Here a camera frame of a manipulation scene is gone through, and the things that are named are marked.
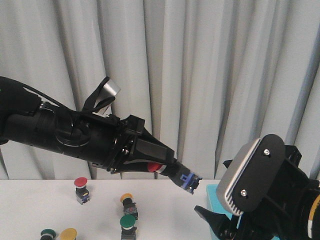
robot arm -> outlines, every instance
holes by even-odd
[[[244,145],[216,188],[232,218],[195,211],[220,240],[320,240],[319,181],[298,168],[301,157],[274,134]]]
[[[106,77],[83,109],[75,111],[24,83],[0,77],[0,143],[12,140],[65,154],[111,174],[158,172],[193,194],[202,178],[145,129],[144,119],[101,115],[119,90]]]

black cable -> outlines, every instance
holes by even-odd
[[[83,111],[76,111],[76,110],[72,110],[72,109],[68,108],[67,106],[63,105],[62,103],[58,102],[57,100],[53,99],[52,97],[49,97],[45,93],[33,88],[32,86],[29,86],[29,85],[24,84],[24,83],[22,83],[22,86],[24,88],[29,89],[30,91],[38,94],[38,95],[44,97],[45,99],[49,100],[50,102],[54,103],[55,105],[57,105],[57,106],[59,106],[61,108],[66,108],[68,111],[76,113],[76,114],[91,114],[93,112],[97,112],[100,109],[102,109],[102,108],[108,106],[109,104],[111,104],[116,99],[114,96],[110,96],[107,99],[105,99],[105,101],[102,104],[100,104],[100,105],[98,105],[98,106],[96,106],[96,107],[94,107],[92,109],[83,110]]]

yellow push button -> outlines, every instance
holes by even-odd
[[[75,240],[77,236],[77,230],[74,228],[67,228],[60,233],[60,240]]]
[[[132,196],[131,193],[125,193],[120,197],[120,202],[123,202],[125,199],[133,199],[134,196]]]

white table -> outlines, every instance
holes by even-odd
[[[208,184],[218,181],[201,180],[191,195],[170,180],[89,180],[91,200],[80,205],[73,180],[0,180],[0,240],[39,240],[46,228],[75,228],[77,240],[120,240],[124,193],[137,205],[137,240],[210,240],[194,211],[207,207]]]

green push button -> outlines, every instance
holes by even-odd
[[[41,235],[41,236],[42,236],[42,235],[51,235],[52,238],[55,238],[55,237],[56,237],[56,232],[55,232],[54,230],[48,228],[48,229],[42,230],[41,233],[40,233],[40,235]]]
[[[136,223],[136,218],[130,214],[124,215],[120,219],[120,225],[125,229],[133,227],[135,223]]]

